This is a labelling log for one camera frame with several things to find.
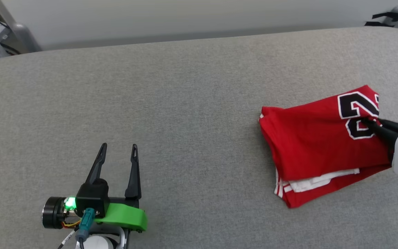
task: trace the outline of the red jersey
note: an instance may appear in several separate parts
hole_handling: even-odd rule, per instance
[[[284,193],[288,181],[360,169],[309,191],[288,191],[282,198],[297,198],[287,202],[295,208],[389,168],[387,146],[360,121],[378,115],[379,95],[367,85],[288,109],[263,107],[259,123],[278,172],[276,194],[280,183]]]

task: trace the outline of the gray fabric surface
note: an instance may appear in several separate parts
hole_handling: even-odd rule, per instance
[[[386,170],[288,209],[257,119],[369,84],[398,120],[398,30],[362,27],[70,49],[0,59],[0,248],[55,248],[50,196],[76,194],[102,142],[123,196],[139,147],[148,231],[130,249],[398,248]],[[73,248],[71,240],[65,248]]]

